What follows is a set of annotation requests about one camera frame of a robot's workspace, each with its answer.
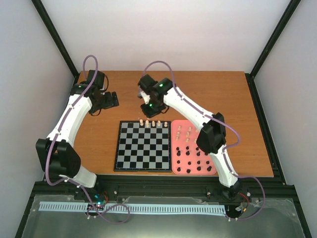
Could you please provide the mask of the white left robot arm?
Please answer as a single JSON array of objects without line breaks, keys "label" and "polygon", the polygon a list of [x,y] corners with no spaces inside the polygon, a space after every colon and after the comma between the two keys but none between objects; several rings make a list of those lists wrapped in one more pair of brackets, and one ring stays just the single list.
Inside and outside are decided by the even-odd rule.
[{"label": "white left robot arm", "polygon": [[61,181],[86,187],[85,193],[94,200],[102,196],[103,187],[96,183],[97,175],[82,165],[74,142],[86,115],[97,116],[101,110],[119,105],[117,94],[107,90],[108,84],[103,72],[90,70],[86,80],[71,88],[66,108],[52,132],[36,142],[45,175],[55,174]]}]

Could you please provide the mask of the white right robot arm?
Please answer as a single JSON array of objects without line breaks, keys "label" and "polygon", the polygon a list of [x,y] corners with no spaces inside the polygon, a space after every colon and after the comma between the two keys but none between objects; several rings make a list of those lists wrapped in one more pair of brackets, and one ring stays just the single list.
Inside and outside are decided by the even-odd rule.
[{"label": "white right robot arm", "polygon": [[193,124],[199,132],[197,146],[211,156],[215,165],[222,185],[222,196],[228,201],[236,198],[242,186],[227,152],[226,129],[231,127],[225,124],[224,116],[200,107],[168,78],[158,82],[145,74],[140,78],[138,87],[138,97],[144,100],[141,110],[147,118],[161,114],[162,110],[170,107]]}]

